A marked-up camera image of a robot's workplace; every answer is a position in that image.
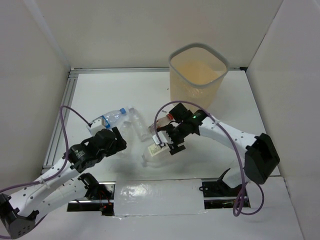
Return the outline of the square bottle beige label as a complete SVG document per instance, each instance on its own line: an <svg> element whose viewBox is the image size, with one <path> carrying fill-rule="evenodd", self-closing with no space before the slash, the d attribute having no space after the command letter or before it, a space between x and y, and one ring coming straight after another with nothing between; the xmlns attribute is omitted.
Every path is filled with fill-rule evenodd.
<svg viewBox="0 0 320 240"><path fill-rule="evenodd" d="M166 165L171 158L172 155L167 144L160 146L153 143L145 148L142 155L142 164L145 167L159 168Z"/></svg>

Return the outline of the clear crushed bottle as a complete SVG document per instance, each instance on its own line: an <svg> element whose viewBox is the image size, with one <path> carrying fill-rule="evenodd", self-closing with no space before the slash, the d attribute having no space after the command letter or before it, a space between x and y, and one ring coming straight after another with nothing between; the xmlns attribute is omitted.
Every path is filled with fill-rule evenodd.
<svg viewBox="0 0 320 240"><path fill-rule="evenodd" d="M122 138L126 141L126 149L117 153L121 158L129 159L131 156L132 145L134 140L134 133L132 124L129 121L124 121L119 132Z"/></svg>

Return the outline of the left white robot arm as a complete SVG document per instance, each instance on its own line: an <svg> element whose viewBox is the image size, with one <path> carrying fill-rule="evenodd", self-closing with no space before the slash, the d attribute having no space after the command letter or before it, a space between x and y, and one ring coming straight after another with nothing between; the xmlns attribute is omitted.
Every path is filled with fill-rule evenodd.
<svg viewBox="0 0 320 240"><path fill-rule="evenodd" d="M75 144L48 171L13 194L0 195L0 220L9 239L32 231L53 210L78 199L109 201L112 192L86 172L104 158L125 150L126 141L117 127L102 129Z"/></svg>

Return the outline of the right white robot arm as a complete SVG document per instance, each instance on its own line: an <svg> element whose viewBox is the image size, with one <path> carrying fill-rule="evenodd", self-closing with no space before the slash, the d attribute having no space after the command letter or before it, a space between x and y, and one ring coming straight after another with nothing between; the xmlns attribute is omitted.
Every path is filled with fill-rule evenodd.
<svg viewBox="0 0 320 240"><path fill-rule="evenodd" d="M230 196L236 187L254 182L263 185L280 163L280 157L271 137L265 133L254 135L227 125L205 109L198 107L191 112L186 101L176 101L169 112L176 122L160 127L153 135L156 145L169 146L174 155L185 149L185 138L191 134L217 141L233 150L239 166L229 168L219 178L218 190L223 196Z"/></svg>

